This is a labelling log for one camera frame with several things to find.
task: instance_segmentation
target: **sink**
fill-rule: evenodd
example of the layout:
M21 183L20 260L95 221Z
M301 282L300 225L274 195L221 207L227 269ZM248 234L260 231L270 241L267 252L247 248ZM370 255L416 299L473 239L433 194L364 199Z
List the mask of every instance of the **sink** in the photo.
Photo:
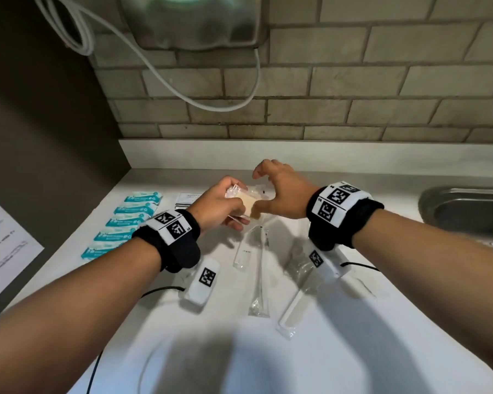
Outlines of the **sink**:
M420 197L423 221L493 247L493 188L438 187Z

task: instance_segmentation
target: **brick wall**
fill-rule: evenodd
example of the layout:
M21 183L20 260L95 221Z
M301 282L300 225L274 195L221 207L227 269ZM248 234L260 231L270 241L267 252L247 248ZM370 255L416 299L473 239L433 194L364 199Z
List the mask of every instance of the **brick wall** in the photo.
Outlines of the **brick wall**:
M128 31L115 0L79 1ZM172 97L99 34L91 62L122 134L493 143L493 0L270 0L269 21L261 87L231 113ZM147 55L209 105L237 103L256 74L251 50Z

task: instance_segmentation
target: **black wire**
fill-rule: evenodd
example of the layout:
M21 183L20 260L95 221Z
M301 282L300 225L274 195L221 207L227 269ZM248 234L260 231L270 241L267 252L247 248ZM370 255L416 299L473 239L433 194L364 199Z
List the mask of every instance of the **black wire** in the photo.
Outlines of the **black wire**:
M158 289L154 289L152 291L147 291L146 293L144 293L141 296L141 298L146 297L152 293L155 293L156 291L167 291L169 289L175 289L178 291L185 291L186 290L184 287L181 287L181 286L164 286L164 287L160 287ZM102 357L103 352L104 352L104 350L100 351L100 354L97 357L97 361L95 362L95 366L93 367L93 372L91 373L91 377L89 378L88 390L85 392L85 394L89 394L89 392L91 391L91 385L93 384L93 378L95 377L95 372L97 372L97 367L99 365L100 357Z
M359 265L360 267L365 267L365 268L369 268L371 270L374 270L374 271L378 271L380 272L380 270L376 267L372 267L370 265L367 265L367 264L360 264L360 263L343 263L343 264L340 264L340 267L345 267L347 265Z

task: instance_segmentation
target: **hand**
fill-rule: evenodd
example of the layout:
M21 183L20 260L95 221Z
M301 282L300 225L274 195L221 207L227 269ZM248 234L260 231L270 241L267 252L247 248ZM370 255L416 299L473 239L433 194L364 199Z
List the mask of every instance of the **hand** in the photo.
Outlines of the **hand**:
M254 209L287 218L305 218L307 204L320 187L310 183L288 164L277 160L263 160L254 170L252 178L258 179L266 175L276 188L276 197L271 201L257 201Z
M243 225L228 217L229 215L240 216L244 214L243 201L239 198L227 199L224 197L227 189L236 184L246 189L246 185L238 179L226 176L187 208L187 211L193 215L201 227L201 232L216 228L221 224L236 231L243 231ZM236 219L245 225L250 223L245 218L236 217Z

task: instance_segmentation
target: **coiled white cable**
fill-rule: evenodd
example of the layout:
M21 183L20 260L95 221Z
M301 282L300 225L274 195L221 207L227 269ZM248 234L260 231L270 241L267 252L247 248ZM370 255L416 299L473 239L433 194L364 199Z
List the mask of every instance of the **coiled white cable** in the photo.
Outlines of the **coiled white cable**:
M86 19L84 19L83 14L85 14L89 16L91 19L94 19L98 23L106 26L113 33L115 33L122 41L124 41L124 43L126 43L128 47L130 47L133 50L133 52L135 52L139 56L140 59L142 59L142 61L145 63L148 69L151 70L153 75L168 90L170 90L172 94L186 101L190 105L193 105L197 108L204 109L210 112L232 112L247 106L256 95L261 80L261 62L259 60L259 53L257 52L257 49L254 49L254 55L256 56L257 77L256 77L256 83L254 84L254 87L252 88L252 92L250 93L250 95L243 102L238 103L237 105L227 106L226 108L217 108L215 106L208 106L202 103L198 103L197 101L185 96L184 94L181 94L174 87L172 87L153 67L153 65L144 56L141 50L135 45L133 45L131 41L128 40L126 36L121 31L119 31L115 26L113 26L110 22L108 22L105 19L102 19L95 13L91 12L89 9L84 8L82 5L79 5L74 1L71 0L58 0L58 1L61 2L66 7L72 19L74 20L74 24L77 27L77 30L80 35L81 44L78 43L75 39L73 39L73 37L69 34L69 32L67 32L64 24L62 23L59 17L57 8L55 7L53 0L35 0L37 6L39 7L44 17L46 18L47 22L51 25L53 30L57 32L57 34L62 39L64 44L66 44L73 51L78 52L81 55L85 55L85 56L91 55L95 48L95 37L93 34L93 30L91 28L91 25L89 25Z

